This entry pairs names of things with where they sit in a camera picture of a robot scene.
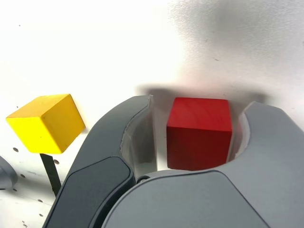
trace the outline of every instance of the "yellow cube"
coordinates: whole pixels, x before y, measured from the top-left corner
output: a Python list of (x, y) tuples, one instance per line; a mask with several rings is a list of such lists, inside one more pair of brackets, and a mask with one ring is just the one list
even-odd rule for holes
[(6, 120), (32, 153), (63, 153), (85, 129), (70, 94), (37, 97)]

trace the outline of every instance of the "gray object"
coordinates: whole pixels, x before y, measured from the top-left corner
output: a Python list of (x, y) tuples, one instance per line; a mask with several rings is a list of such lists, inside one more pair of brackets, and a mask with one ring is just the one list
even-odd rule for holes
[(246, 108), (235, 160), (206, 171), (152, 172), (136, 185), (135, 157), (149, 148), (145, 129), (153, 136), (152, 122), (138, 118), (149, 120), (147, 104), (146, 96), (131, 98), (96, 123), (44, 227), (303, 227), (304, 133), (282, 110)]
[(13, 167), (0, 156), (0, 190), (12, 189), (18, 180)]
[[(157, 170), (152, 105), (152, 96), (132, 97), (94, 125), (57, 195), (45, 228), (101, 227), (114, 203), (136, 184), (133, 170), (140, 171), (145, 163), (149, 164), (148, 172)], [(139, 134), (143, 130), (147, 137)]]

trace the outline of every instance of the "black stick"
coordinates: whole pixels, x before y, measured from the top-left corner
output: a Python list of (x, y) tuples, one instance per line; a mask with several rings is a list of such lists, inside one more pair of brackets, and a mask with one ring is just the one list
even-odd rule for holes
[(57, 194), (59, 193), (59, 190), (61, 188), (61, 183), (60, 183), (60, 179), (59, 179), (59, 176), (57, 173), (56, 166), (54, 164), (53, 157), (50, 155), (47, 155), (47, 154), (43, 154), (43, 153), (40, 154), (40, 157), (42, 159), (44, 168), (47, 171), (47, 174), (48, 174), (47, 176), (48, 176), (49, 182), (52, 185), (53, 192), (54, 192), (55, 196), (57, 196)]

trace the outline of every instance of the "white pegboard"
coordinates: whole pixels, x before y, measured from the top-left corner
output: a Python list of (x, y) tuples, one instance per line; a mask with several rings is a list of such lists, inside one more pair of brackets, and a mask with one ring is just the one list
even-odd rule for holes
[(0, 191), (0, 228), (41, 227), (54, 200), (5, 122), (40, 95), (70, 93), (87, 126), (54, 156), (61, 181), (94, 123), (133, 95), (155, 97), (159, 169), (174, 96), (228, 99), (235, 113), (257, 100), (304, 129), (303, 15), (299, 0), (2, 1), (0, 156), (19, 181)]

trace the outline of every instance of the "red wooden block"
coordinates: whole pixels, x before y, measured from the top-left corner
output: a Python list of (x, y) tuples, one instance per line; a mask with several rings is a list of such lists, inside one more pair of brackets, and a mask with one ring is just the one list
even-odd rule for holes
[(176, 98), (167, 123), (168, 167), (195, 171), (224, 164), (231, 135), (227, 100)]

